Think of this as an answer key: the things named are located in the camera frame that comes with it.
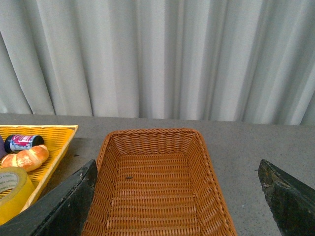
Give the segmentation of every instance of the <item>concrete surface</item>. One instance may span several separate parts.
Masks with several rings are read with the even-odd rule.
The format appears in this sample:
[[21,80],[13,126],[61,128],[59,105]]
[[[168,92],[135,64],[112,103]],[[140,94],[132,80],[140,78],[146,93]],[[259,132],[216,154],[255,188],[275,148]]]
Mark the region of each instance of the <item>concrete surface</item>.
[[242,122],[158,120],[1,114],[0,124],[78,124],[79,129],[49,184],[47,193],[90,159],[114,130],[188,127],[199,130],[208,147],[224,198],[240,236],[280,236],[258,179],[267,159],[315,188],[315,127]]

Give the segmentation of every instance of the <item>gray table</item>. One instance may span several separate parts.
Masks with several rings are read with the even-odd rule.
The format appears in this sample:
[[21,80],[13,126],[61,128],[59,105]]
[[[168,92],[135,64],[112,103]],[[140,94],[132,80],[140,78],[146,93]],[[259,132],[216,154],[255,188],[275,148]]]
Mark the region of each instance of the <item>gray table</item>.
[[0,114],[0,124],[78,124],[79,129],[49,184],[47,193],[88,160],[97,158],[105,136],[114,130],[189,127],[208,147],[229,212],[240,236],[280,236],[257,175],[261,159],[315,188],[315,127],[241,122],[158,120]]

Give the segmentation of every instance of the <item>bread roll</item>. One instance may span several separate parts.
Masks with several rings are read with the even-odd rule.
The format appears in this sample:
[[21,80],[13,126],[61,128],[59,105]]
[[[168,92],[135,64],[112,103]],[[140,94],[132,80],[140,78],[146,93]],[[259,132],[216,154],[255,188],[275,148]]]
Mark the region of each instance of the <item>bread roll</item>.
[[33,146],[29,150],[23,150],[15,154],[8,154],[2,159],[2,167],[22,167],[27,172],[37,169],[49,156],[45,145]]

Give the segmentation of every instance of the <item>curtain fold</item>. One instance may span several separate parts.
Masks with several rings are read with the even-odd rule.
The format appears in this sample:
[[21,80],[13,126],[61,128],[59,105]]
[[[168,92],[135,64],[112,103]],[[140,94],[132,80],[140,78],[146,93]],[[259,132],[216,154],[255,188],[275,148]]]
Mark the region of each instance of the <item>curtain fold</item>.
[[0,1],[0,112],[315,125],[315,1]]

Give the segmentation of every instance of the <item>yellow tape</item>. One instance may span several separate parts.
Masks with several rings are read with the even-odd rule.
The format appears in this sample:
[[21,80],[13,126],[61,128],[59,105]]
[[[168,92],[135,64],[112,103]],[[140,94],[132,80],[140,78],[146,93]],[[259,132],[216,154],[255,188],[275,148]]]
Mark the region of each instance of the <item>yellow tape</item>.
[[0,192],[8,189],[11,192],[0,199],[0,225],[19,214],[35,190],[28,174],[20,167],[0,169]]

